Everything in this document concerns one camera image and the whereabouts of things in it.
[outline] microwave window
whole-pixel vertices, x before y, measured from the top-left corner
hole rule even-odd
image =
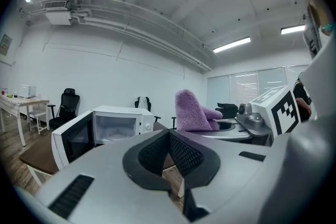
[[[119,141],[130,138],[135,133],[135,118],[95,116],[96,138],[99,142]]]
[[[93,148],[90,124],[92,124],[91,121],[85,122],[68,135],[70,162]]]

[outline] air conditioner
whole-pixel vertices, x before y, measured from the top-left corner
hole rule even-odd
[[[68,11],[70,7],[69,1],[54,1],[54,2],[46,2],[44,4],[44,8],[47,12],[64,10]]]
[[[69,1],[54,1],[44,4],[45,15],[53,25],[71,25],[69,8]]]

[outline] window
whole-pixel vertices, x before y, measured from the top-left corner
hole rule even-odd
[[[259,95],[269,89],[287,84],[286,73],[283,67],[258,71]]]
[[[286,76],[287,76],[287,83],[294,88],[295,82],[298,80],[298,77],[301,72],[306,70],[307,66],[300,66],[300,67],[285,67]]]
[[[239,106],[258,96],[258,74],[256,71],[230,76],[230,103]]]
[[[229,76],[208,79],[206,106],[215,109],[217,103],[230,103]]]

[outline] white wall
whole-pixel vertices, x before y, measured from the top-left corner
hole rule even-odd
[[[11,70],[11,65],[14,62],[14,55],[17,48],[22,42],[22,38],[27,30],[26,19],[21,18],[15,5],[7,8],[6,12],[0,19],[0,40],[4,34],[12,39],[7,55],[0,54],[0,89],[6,87]]]
[[[116,60],[121,39],[92,26],[31,26],[10,67],[8,89],[36,86],[57,111],[64,89],[74,88],[80,95],[79,114],[103,104],[134,107],[143,95],[167,127],[172,127],[176,91],[190,89],[205,105],[206,79],[198,70],[127,36]]]
[[[4,34],[12,39],[7,55],[4,56],[0,54],[1,62],[7,63],[8,65],[13,64],[15,52],[20,46],[22,38],[27,29],[25,22],[26,19],[21,18],[14,4],[11,4],[11,6],[7,8],[6,12],[1,17],[0,40],[2,39]]]

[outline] black vent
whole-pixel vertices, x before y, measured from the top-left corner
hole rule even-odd
[[[49,209],[60,217],[67,219],[85,192],[90,187],[94,178],[79,175],[49,206]]]
[[[65,8],[66,1],[48,2],[44,4],[44,8]]]
[[[203,154],[192,148],[187,143],[178,139],[175,135],[170,134],[170,155],[180,171],[185,177],[203,162]]]
[[[169,136],[163,135],[139,153],[140,164],[148,171],[162,176],[164,161],[169,150]]]

